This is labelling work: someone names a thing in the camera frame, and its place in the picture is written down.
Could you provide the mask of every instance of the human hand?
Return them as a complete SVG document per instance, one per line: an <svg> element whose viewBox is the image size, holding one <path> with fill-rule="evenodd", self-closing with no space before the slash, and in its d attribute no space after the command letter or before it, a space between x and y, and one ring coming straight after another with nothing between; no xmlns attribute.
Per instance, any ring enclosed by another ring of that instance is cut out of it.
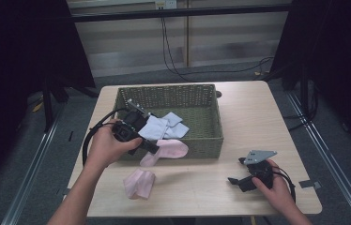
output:
<svg viewBox="0 0 351 225"><path fill-rule="evenodd" d="M105 169L123 154L140 145L142 138L136 138L129 142L118 141L112 132L115 121L111 120L94 134L85 167L94 166Z"/></svg>
<svg viewBox="0 0 351 225"><path fill-rule="evenodd" d="M278 165L274 161L271 159L268 159L267 161L273 167L272 170L274 172L280 172L280 170L277 169ZM252 182L261 192L263 192L264 196L266 196L272 207L274 207L280 213L284 214L288 212L291 207L296 207L296 204L283 177L274 174L273 185L271 189L268 189L267 186L256 177L252 179Z"/></svg>

